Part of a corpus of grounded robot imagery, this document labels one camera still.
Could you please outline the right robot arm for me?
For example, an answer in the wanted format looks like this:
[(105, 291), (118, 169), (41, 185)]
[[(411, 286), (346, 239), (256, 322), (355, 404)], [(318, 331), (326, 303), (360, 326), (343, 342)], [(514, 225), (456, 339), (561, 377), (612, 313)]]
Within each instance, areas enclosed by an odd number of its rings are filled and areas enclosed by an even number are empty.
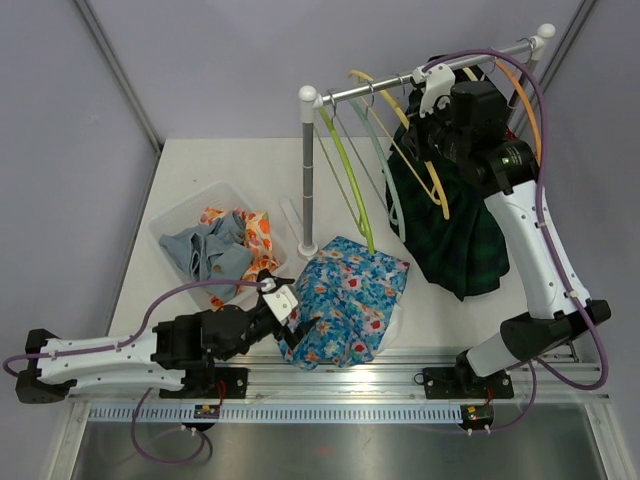
[(611, 315), (577, 279), (553, 228), (537, 151), (507, 135), (507, 102), (488, 81), (461, 81), (414, 116), (395, 163), (408, 159), (417, 179), (400, 179), (404, 243), (425, 278), (458, 299), (492, 292), (516, 268), (527, 308), (452, 368), (466, 396), (506, 368), (592, 331)]

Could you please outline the light blue denim garment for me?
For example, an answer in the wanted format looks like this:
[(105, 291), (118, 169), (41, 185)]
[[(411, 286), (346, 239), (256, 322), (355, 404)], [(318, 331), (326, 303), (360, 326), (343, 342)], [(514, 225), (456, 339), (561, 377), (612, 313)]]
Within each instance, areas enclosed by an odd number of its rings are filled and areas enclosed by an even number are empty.
[(163, 234), (159, 245), (191, 282), (213, 278), (240, 280), (254, 260), (244, 246), (243, 211), (233, 210), (175, 235)]

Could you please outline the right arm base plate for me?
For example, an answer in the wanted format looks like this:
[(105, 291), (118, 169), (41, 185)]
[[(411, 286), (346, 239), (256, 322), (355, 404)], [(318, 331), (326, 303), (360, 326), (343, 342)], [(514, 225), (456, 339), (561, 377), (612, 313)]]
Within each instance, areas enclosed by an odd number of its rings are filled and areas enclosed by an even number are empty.
[(429, 400), (509, 400), (514, 398), (510, 376), (499, 371), (478, 377), (458, 367), (425, 367), (413, 376)]

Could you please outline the orange floral skirt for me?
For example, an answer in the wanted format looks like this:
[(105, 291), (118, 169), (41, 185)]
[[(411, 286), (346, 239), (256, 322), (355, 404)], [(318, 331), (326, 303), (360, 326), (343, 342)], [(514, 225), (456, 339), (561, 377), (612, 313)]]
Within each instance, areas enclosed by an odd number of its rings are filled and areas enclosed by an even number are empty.
[[(244, 246), (254, 254), (253, 263), (240, 281), (244, 283), (255, 282), (260, 270), (267, 269), (272, 272), (280, 266), (280, 262), (273, 252), (269, 215), (264, 210), (246, 211), (238, 208), (233, 210), (243, 211), (242, 217), (246, 222)], [(216, 218), (233, 210), (218, 210), (208, 207), (202, 214), (199, 224), (205, 222), (205, 217)]]

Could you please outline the lime green hanger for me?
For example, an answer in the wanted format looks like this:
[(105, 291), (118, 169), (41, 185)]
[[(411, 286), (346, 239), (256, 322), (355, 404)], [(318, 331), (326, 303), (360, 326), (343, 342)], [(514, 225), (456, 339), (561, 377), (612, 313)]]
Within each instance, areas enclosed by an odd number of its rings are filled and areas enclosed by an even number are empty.
[(325, 141), (323, 140), (323, 137), (320, 135), (320, 131), (317, 126), (313, 127), (313, 133), (315, 134), (318, 140), (318, 143), (320, 145), (320, 149), (323, 153), (325, 161), (327, 162), (327, 165), (339, 189), (339, 192), (342, 196), (342, 199), (344, 201), (344, 204), (347, 208), (347, 211), (352, 221), (354, 222), (361, 237), (365, 240), (368, 251), (370, 253), (374, 253), (375, 252), (374, 236), (373, 236), (373, 231), (370, 225), (366, 205), (362, 197), (362, 193), (361, 193), (351, 160), (349, 158), (347, 150), (342, 141), (342, 137), (338, 133), (338, 129), (336, 128), (336, 125), (339, 125), (342, 128), (342, 131), (345, 134), (345, 139), (347, 140), (347, 142), (350, 142), (350, 137), (347, 133), (346, 128), (341, 123), (340, 117), (337, 114), (338, 101), (336, 99), (336, 95), (334, 94), (334, 90), (328, 90), (327, 95), (329, 96), (331, 113), (328, 113), (326, 107), (322, 106), (319, 108), (318, 117), (320, 118), (322, 124), (324, 125), (325, 130), (329, 134), (327, 139), (331, 140), (333, 143), (333, 147), (337, 153), (337, 157), (342, 166), (342, 170), (346, 175), (346, 180), (350, 190), (350, 194), (347, 193), (345, 187), (341, 182), (341, 178), (338, 174), (337, 168), (334, 165), (332, 157), (328, 151), (327, 146), (325, 145)]

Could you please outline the pale mint hanger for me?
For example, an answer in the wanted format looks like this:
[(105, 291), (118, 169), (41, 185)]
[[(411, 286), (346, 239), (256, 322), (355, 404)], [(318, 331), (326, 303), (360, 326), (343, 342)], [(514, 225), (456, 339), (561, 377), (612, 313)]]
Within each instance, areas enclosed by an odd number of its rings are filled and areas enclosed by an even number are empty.
[(365, 113), (365, 111), (358, 105), (355, 99), (349, 99), (348, 103), (356, 113), (357, 117), (359, 118), (376, 152), (376, 155), (378, 157), (378, 160), (381, 166), (381, 170), (384, 175), (385, 186), (391, 198), (391, 204), (389, 206), (386, 205), (385, 200), (382, 200), (382, 203), (387, 209), (387, 217), (388, 217), (389, 223), (392, 226), (395, 226), (397, 228), (397, 235), (400, 241), (402, 243), (405, 243), (406, 242), (406, 225), (405, 225), (404, 212), (402, 210), (402, 205), (400, 202), (400, 198), (398, 195), (398, 191), (395, 185), (392, 172), (389, 168), (387, 157), (383, 152), (382, 145), (378, 139), (378, 136), (376, 135), (376, 132), (374, 131), (373, 126), (368, 120), (368, 116)]

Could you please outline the blue floral skirt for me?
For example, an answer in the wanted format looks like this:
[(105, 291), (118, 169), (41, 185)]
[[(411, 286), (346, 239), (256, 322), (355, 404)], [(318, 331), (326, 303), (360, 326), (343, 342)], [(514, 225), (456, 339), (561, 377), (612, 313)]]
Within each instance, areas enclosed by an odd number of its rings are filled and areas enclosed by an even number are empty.
[(374, 359), (392, 324), (394, 309), (407, 285), (409, 263), (337, 236), (307, 263), (294, 283), (298, 308), (288, 323), (319, 315), (294, 349), (278, 341), (283, 359), (313, 370), (331, 363), (347, 368)]

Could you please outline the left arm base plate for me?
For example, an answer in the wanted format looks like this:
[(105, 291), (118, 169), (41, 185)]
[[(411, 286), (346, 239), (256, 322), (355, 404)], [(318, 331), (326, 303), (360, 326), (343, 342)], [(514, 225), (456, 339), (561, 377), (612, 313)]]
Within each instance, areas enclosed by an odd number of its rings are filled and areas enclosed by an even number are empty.
[(249, 370), (214, 367), (211, 371), (188, 370), (177, 391), (161, 389), (161, 399), (245, 399)]

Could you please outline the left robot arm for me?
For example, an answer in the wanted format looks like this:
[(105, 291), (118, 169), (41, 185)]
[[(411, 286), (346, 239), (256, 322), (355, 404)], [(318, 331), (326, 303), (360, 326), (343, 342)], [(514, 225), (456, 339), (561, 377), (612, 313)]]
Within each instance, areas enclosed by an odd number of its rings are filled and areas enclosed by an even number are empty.
[(271, 336), (295, 349), (312, 322), (302, 320), (293, 282), (259, 273), (255, 305), (225, 304), (149, 324), (145, 315), (130, 336), (62, 339), (46, 329), (29, 332), (25, 352), (4, 370), (16, 379), (23, 404), (51, 404), (70, 396), (115, 397), (156, 389), (162, 399), (241, 400), (249, 370), (228, 365)]

